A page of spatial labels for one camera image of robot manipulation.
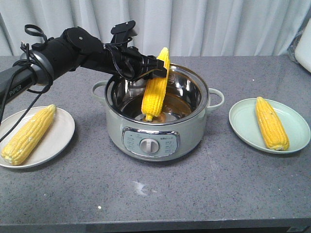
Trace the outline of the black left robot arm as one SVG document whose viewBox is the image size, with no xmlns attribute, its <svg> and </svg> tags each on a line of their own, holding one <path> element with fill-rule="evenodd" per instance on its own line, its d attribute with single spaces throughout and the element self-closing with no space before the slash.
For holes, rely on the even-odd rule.
<svg viewBox="0 0 311 233">
<path fill-rule="evenodd" d="M 78 67 L 119 75 L 129 81 L 166 77 L 168 69 L 163 61 L 128 46 L 136 36 L 135 24 L 132 20 L 114 26 L 110 43 L 102 43 L 81 27 L 68 28 L 58 38 L 47 38 L 39 27 L 26 25 L 26 33 L 40 36 L 44 42 L 33 44 L 31 49 L 22 45 L 21 59 L 0 73 L 1 104 L 33 85 L 50 87 L 54 80 Z"/>
</svg>

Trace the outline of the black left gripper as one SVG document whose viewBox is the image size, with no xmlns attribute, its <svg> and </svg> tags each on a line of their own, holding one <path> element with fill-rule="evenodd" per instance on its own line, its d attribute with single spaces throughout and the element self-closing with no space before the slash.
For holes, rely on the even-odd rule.
<svg viewBox="0 0 311 233">
<path fill-rule="evenodd" d="M 166 78 L 166 62 L 146 56 L 127 43 L 104 43 L 102 72 L 119 75 L 129 81 Z"/>
</svg>

